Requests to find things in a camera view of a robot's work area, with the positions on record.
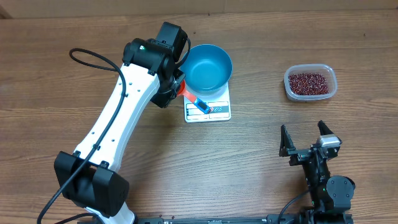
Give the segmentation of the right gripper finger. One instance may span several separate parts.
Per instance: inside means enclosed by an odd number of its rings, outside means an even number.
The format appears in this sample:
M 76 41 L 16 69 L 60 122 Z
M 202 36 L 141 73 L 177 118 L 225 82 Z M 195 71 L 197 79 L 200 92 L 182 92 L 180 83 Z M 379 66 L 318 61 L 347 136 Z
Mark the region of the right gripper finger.
M 290 151 L 295 150 L 295 146 L 293 144 L 292 138 L 290 134 L 287 132 L 285 125 L 283 124 L 280 127 L 281 131 L 281 140 L 280 140 L 280 148 L 279 148 L 279 156 L 280 157 L 287 157 L 289 156 Z
M 326 135 L 334 134 L 334 132 L 331 131 L 331 130 L 329 129 L 329 127 L 324 123 L 323 120 L 320 120 L 320 121 L 318 122 L 318 128 L 319 128 L 319 131 L 320 131 L 320 135 L 321 135 L 321 136 L 326 136 Z

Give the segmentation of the clear plastic container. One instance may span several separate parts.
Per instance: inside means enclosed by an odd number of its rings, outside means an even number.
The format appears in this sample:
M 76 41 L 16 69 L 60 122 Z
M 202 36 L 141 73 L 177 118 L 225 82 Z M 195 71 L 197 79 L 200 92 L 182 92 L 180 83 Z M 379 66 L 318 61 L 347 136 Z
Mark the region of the clear plastic container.
M 287 98 L 291 101 L 317 101 L 331 98 L 338 90 L 333 69 L 325 64 L 290 67 L 284 75 Z

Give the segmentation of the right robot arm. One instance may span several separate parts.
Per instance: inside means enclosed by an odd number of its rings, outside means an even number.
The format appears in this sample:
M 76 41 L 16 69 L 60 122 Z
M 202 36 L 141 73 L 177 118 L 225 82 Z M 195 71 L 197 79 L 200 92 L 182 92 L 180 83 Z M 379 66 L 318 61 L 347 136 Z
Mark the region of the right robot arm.
M 349 177 L 332 176 L 327 162 L 338 156 L 342 140 L 323 122 L 318 122 L 320 136 L 308 149 L 296 149 L 290 134 L 281 126 L 280 157 L 289 157 L 290 166 L 302 166 L 308 189 L 293 198 L 280 211 L 277 223 L 353 223 L 346 211 L 351 208 L 355 183 Z M 286 210 L 297 200 L 310 195 L 312 205 L 296 215 Z

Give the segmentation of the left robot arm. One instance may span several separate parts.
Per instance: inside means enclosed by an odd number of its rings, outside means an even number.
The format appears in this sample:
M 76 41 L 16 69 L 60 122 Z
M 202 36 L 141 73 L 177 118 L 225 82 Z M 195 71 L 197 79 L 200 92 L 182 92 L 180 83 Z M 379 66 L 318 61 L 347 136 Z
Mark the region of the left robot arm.
M 129 182 L 118 174 L 127 142 L 149 102 L 167 107 L 177 97 L 185 74 L 181 53 L 190 39 L 181 27 L 164 22 L 157 37 L 126 44 L 121 66 L 106 59 L 119 75 L 117 84 L 88 135 L 69 154 L 59 152 L 54 169 L 63 195 L 92 223 L 134 223 L 126 204 Z

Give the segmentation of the blue bowl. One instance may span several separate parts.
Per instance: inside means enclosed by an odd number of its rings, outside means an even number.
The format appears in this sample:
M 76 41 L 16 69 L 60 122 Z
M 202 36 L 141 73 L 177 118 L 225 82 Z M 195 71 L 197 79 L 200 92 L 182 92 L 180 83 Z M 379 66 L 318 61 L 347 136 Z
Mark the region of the blue bowl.
M 185 56 L 180 69 L 186 74 L 187 86 L 197 93 L 210 95 L 219 91 L 233 74 L 231 57 L 217 45 L 197 45 Z

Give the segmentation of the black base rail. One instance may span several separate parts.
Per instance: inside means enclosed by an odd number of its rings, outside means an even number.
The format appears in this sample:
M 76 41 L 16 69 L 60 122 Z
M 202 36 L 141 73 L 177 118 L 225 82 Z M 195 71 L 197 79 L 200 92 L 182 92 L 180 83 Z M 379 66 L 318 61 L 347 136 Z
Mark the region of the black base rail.
M 278 215 L 268 215 L 266 217 L 240 217 L 240 218 L 183 218 L 165 219 L 162 217 L 138 218 L 134 223 L 137 224 L 302 224 L 308 223 L 298 215 L 283 215 L 278 220 Z

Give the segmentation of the orange measuring scoop blue handle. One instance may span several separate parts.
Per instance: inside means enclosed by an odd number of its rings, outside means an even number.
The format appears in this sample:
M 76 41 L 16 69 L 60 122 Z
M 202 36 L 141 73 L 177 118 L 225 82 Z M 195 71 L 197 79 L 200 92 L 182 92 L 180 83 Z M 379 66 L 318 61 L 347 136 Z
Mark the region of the orange measuring scoop blue handle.
M 187 90 L 185 80 L 181 82 L 177 95 L 187 98 L 192 104 L 194 104 L 201 112 L 205 114 L 208 114 L 211 111 L 211 108 L 204 101 L 202 101 L 193 93 L 190 93 Z

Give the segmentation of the red beans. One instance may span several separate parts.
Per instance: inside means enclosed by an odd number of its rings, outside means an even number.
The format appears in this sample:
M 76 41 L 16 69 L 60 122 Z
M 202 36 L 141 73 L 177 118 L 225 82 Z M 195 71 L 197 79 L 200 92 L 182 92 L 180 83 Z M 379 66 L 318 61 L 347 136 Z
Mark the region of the red beans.
M 325 95 L 329 93 L 326 77 L 320 73 L 294 73 L 289 86 L 296 95 Z

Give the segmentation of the white kitchen scale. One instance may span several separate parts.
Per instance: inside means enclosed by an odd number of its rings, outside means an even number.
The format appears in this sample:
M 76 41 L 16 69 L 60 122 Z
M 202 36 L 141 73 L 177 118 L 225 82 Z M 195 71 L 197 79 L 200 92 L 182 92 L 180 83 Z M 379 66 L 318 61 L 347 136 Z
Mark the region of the white kitchen scale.
M 228 83 L 213 93 L 197 93 L 189 86 L 187 90 L 204 101 L 213 111 L 205 114 L 186 97 L 183 98 L 184 119 L 187 123 L 229 121 L 231 119 L 231 102 Z

